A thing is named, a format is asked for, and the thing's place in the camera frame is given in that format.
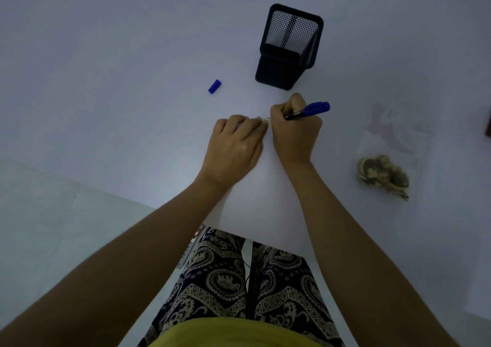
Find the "right hand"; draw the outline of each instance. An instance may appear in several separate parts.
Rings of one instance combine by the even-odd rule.
[[[298,112],[305,106],[302,95],[294,93],[288,102],[271,107],[274,149],[287,172],[296,166],[310,164],[310,155],[322,127],[322,119],[316,115],[285,120],[286,114]]]

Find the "pen holder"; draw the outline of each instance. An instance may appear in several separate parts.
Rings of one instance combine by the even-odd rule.
[[[261,41],[256,81],[289,90],[314,66],[324,22],[310,13],[273,4]]]

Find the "leg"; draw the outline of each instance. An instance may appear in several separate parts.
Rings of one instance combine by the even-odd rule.
[[[256,242],[248,312],[254,320],[304,334],[321,345],[344,346],[305,259]]]
[[[202,317],[245,318],[245,239],[206,228],[198,249],[138,346],[148,346],[178,323]]]

